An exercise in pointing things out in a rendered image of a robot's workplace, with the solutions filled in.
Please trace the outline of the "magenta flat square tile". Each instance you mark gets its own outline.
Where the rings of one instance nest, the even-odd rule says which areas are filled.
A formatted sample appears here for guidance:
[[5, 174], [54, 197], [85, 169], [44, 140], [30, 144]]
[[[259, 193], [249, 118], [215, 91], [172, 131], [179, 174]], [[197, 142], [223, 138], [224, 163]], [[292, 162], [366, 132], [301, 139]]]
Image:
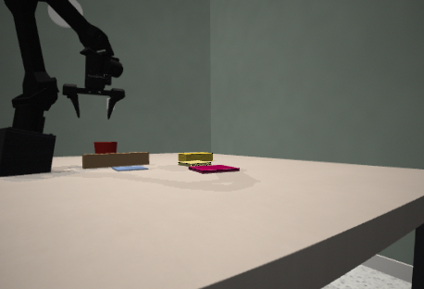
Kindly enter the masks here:
[[239, 168], [234, 168], [234, 167], [224, 166], [224, 165], [192, 166], [192, 167], [188, 167], [188, 170], [193, 170], [203, 174], [240, 171]]

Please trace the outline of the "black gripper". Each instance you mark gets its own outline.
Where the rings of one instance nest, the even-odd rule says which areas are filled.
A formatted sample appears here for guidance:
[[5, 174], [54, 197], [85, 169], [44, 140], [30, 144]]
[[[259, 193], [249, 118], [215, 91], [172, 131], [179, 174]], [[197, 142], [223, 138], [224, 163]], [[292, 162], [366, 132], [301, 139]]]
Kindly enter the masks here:
[[[87, 71], [91, 71], [92, 75], [98, 75], [98, 72], [102, 72], [104, 77], [104, 71], [101, 69], [86, 69], [85, 77], [87, 75]], [[101, 93], [98, 93], [98, 92], [101, 92]], [[71, 102], [73, 101], [72, 104], [74, 103], [73, 106], [75, 107], [78, 118], [80, 117], [80, 109], [79, 109], [79, 101], [78, 101], [77, 94], [95, 94], [95, 95], [110, 96], [110, 99], [108, 102], [108, 112], [107, 112], [108, 119], [110, 119], [113, 107], [116, 104], [116, 102], [118, 102], [120, 98], [122, 99], [125, 97], [125, 91], [123, 89], [112, 88], [110, 91], [108, 91], [104, 89], [100, 90], [100, 88], [95, 89], [95, 87], [90, 88], [88, 86], [86, 86], [85, 88], [77, 88], [77, 84], [65, 83], [63, 85], [63, 95], [67, 95], [67, 98], [70, 98], [70, 100], [72, 98]]]

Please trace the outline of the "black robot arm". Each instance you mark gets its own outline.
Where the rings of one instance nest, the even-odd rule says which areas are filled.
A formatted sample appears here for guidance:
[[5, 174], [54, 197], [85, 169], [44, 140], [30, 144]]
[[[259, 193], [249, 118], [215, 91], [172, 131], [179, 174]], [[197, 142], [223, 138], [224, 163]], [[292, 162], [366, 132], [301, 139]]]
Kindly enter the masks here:
[[[87, 71], [85, 87], [105, 89], [105, 85], [111, 85], [111, 75], [118, 78], [122, 74], [122, 64], [118, 58], [112, 57], [114, 52], [106, 34], [90, 24], [69, 0], [4, 0], [4, 2], [14, 17], [25, 69], [23, 94], [12, 99], [12, 106], [15, 108], [12, 129], [42, 133], [44, 111], [48, 111], [58, 98], [56, 77], [50, 78], [44, 67], [35, 19], [38, 2], [46, 2], [78, 34], [80, 42], [85, 47], [80, 51], [80, 54], [86, 56], [85, 69], [104, 71], [105, 77], [102, 72], [92, 75], [91, 71]], [[99, 50], [105, 51], [97, 52]]]

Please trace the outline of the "red cup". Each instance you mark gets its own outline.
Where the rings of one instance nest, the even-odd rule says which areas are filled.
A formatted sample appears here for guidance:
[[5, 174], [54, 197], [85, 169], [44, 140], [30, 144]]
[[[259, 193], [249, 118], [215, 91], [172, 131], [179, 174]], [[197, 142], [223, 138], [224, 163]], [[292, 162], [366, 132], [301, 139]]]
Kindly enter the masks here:
[[94, 142], [94, 150], [96, 154], [117, 153], [118, 142]]

